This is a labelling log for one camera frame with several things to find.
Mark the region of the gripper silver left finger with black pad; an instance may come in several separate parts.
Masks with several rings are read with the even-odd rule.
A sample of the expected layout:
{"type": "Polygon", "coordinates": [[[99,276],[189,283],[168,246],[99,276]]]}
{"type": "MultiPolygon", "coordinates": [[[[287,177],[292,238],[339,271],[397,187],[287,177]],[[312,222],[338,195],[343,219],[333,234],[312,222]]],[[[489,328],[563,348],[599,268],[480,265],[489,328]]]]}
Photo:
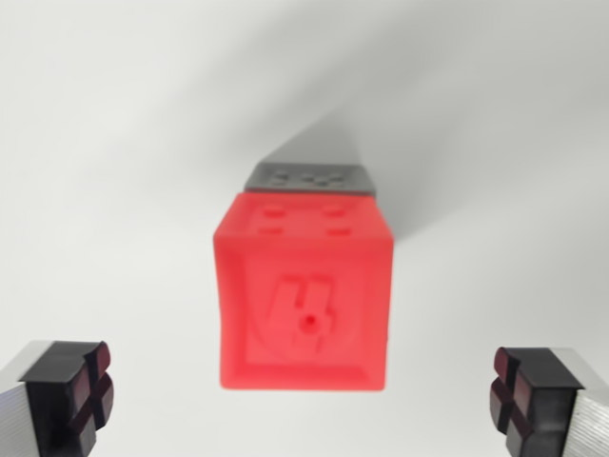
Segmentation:
{"type": "Polygon", "coordinates": [[[32,341],[1,369],[3,456],[88,456],[109,420],[107,343],[32,341]]]}

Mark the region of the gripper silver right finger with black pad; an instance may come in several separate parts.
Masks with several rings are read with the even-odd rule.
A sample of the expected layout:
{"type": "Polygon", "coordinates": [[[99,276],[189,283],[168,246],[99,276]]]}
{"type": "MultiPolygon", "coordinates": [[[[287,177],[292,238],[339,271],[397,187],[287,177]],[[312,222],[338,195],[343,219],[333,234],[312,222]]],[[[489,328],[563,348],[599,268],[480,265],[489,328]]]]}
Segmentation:
{"type": "Polygon", "coordinates": [[[608,454],[608,383],[571,348],[498,348],[490,414],[515,457],[608,454]]]}

